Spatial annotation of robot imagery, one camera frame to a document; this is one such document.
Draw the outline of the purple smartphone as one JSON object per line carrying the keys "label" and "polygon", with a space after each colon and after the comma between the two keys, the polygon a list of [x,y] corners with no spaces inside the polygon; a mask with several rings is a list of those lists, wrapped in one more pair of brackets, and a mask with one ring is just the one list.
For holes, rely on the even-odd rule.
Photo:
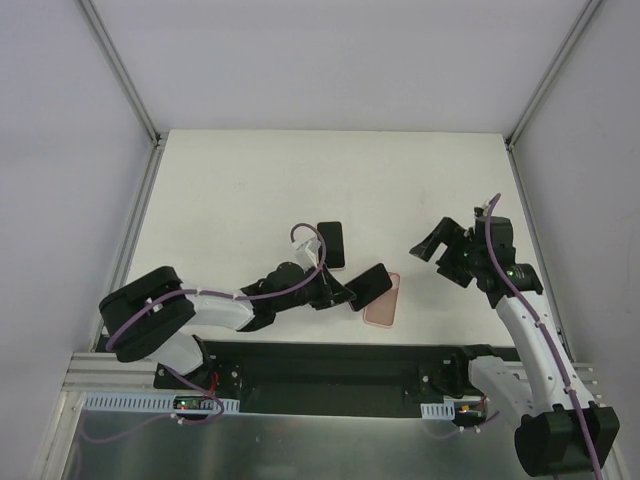
{"label": "purple smartphone", "polygon": [[359,312],[393,286],[389,272],[383,263],[375,264],[345,284],[354,297],[348,301],[354,312]]}

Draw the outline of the pink phone case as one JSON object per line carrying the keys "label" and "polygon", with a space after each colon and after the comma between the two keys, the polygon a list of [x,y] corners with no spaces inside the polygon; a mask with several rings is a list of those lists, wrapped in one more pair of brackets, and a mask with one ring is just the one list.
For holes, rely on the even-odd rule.
{"label": "pink phone case", "polygon": [[389,329],[394,325],[397,310],[400,276],[395,272],[389,273],[391,289],[365,307],[363,321],[373,327]]}

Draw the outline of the phone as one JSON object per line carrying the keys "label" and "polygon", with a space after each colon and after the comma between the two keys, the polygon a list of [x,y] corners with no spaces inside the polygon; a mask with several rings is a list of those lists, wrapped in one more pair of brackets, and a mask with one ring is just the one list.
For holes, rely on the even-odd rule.
{"label": "phone", "polygon": [[332,270],[344,269],[346,259],[342,223],[339,221],[319,222],[316,228],[325,241],[326,267]]}

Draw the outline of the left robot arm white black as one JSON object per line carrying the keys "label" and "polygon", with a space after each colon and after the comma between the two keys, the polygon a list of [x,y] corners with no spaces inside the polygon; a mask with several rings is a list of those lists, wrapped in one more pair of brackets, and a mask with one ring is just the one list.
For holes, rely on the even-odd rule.
{"label": "left robot arm white black", "polygon": [[324,310],[354,298],[326,269],[305,270],[292,262],[235,292],[186,288],[174,268],[163,266],[107,295],[99,312],[109,333],[106,349],[118,361],[163,363],[188,388],[199,389],[209,382],[212,367],[183,327],[254,332],[272,325],[280,312]]}

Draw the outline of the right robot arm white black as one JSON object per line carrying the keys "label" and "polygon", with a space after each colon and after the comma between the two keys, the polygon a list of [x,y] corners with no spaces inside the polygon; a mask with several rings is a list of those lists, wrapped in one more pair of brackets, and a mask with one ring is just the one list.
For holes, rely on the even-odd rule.
{"label": "right robot arm white black", "polygon": [[450,369],[451,396],[479,390],[513,430],[518,460],[531,477],[591,472],[600,477],[620,429],[611,407],[597,404],[571,364],[554,327],[542,283],[516,260],[511,221],[478,213],[465,229],[449,217],[412,247],[437,272],[466,288],[475,284],[506,326],[526,378],[518,379],[484,345],[463,350]]}

